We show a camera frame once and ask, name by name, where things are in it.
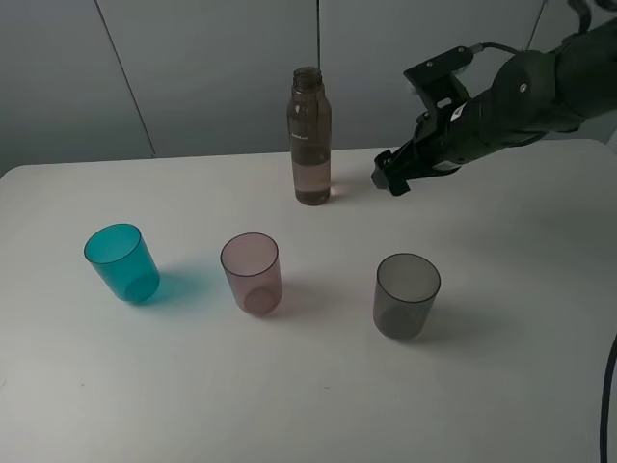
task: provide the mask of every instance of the plastic cup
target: plastic cup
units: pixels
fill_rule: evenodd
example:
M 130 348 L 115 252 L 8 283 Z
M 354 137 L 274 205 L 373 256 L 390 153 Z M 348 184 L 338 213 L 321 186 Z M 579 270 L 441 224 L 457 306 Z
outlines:
M 236 236 L 221 251 L 221 264 L 240 309 L 266 315 L 282 298 L 279 247 L 262 233 Z
M 116 224 L 97 231 L 86 243 L 84 255 L 122 301 L 145 301 L 158 288 L 158 270 L 133 225 Z
M 431 262 L 415 254 L 395 254 L 377 269 L 373 320 L 384 336 L 417 336 L 433 307 L 442 279 Z

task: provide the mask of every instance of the bottle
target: bottle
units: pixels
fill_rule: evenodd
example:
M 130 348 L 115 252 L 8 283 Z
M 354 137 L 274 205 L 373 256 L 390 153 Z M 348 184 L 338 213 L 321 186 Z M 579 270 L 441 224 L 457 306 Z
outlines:
M 318 68 L 294 71 L 287 127 L 296 199 L 323 204 L 330 198 L 332 108 Z

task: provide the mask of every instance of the gray cup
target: gray cup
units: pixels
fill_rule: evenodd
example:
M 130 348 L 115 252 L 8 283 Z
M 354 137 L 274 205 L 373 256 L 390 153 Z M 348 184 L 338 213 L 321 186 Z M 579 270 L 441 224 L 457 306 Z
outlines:
M 415 254 L 395 254 L 377 268 L 373 320 L 384 336 L 417 336 L 433 306 L 442 279 L 431 262 Z

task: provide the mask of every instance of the gray wall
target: gray wall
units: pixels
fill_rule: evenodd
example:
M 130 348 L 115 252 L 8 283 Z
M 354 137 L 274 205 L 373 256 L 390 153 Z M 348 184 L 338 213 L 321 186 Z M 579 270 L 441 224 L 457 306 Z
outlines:
M 461 44 L 523 48 L 541 6 L 542 0 L 321 0 L 321 68 L 335 148 L 402 145 L 424 111 L 403 70 Z M 508 58 L 487 50 L 461 80 L 476 95 Z
M 95 4 L 0 2 L 0 176 L 152 151 Z
M 605 12 L 591 0 L 592 24 L 596 27 L 607 22 L 615 13 Z M 531 47 L 549 51 L 561 43 L 562 39 L 578 30 L 577 15 L 568 7 L 566 0 L 549 0 L 542 10 Z M 585 122 L 578 132 L 569 134 L 551 134 L 549 138 L 593 138 L 607 142 L 617 129 L 617 112 Z
M 288 150 L 315 0 L 99 0 L 156 156 Z

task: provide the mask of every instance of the bottle opening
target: bottle opening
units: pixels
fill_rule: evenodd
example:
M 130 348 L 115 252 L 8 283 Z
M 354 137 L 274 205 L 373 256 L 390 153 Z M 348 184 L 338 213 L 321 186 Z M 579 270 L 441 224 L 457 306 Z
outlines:
M 312 92 L 322 86 L 321 70 L 313 67 L 299 68 L 293 72 L 293 88 L 297 92 Z

